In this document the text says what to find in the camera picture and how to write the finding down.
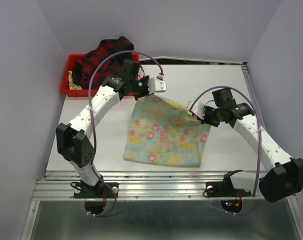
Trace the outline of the pastel floral skirt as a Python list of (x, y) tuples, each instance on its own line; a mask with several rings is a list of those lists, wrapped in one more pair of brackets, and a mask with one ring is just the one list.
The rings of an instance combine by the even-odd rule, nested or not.
[(187, 107), (158, 95), (135, 103), (124, 160), (167, 167), (198, 168), (210, 125), (201, 124)]

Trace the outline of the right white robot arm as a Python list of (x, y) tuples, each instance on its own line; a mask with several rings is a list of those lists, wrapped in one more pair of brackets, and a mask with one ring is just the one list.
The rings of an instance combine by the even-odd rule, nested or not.
[(256, 172), (229, 171), (221, 181), (208, 182), (207, 198), (234, 197), (237, 193), (254, 197), (262, 194), (270, 203), (303, 190), (303, 159), (293, 158), (264, 129), (250, 100), (236, 103), (229, 87), (211, 88), (215, 107), (195, 101), (190, 107), (201, 124), (218, 127), (226, 123), (257, 155)]

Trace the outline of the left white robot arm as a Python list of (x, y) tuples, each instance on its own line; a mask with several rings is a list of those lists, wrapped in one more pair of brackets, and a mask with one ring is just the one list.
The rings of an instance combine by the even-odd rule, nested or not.
[(96, 126), (107, 112), (125, 96), (132, 94), (136, 100), (155, 93), (155, 78), (145, 76), (137, 80), (140, 64), (126, 59), (117, 73), (108, 75), (101, 83), (88, 105), (68, 123), (56, 127), (57, 152), (68, 161), (80, 176), (79, 186), (72, 187), (91, 197), (98, 197), (105, 189), (102, 175), (96, 170), (94, 158), (97, 143)]

